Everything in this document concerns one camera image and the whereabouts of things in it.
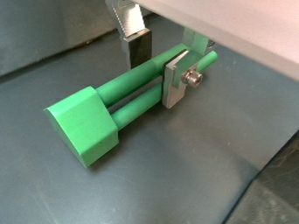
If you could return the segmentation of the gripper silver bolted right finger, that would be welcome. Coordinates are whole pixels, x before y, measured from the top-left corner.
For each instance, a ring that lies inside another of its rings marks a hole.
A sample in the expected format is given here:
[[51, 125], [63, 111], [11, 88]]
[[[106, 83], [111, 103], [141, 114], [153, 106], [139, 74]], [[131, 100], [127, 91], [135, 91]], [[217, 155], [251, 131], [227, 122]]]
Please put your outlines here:
[[182, 100], [186, 88], [197, 88], [203, 80], [203, 71], [217, 61], [217, 53], [207, 52], [210, 39], [186, 28], [183, 49], [165, 64], [163, 105], [170, 109]]

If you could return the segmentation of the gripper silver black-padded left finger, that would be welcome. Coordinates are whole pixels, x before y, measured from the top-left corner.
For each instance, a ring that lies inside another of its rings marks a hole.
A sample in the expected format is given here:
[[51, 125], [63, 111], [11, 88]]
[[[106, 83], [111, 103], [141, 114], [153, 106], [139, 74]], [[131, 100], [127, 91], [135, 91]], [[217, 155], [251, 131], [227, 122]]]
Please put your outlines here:
[[106, 4], [115, 19], [127, 65], [133, 69], [153, 58], [153, 32], [146, 28], [138, 3], [131, 0], [106, 0]]

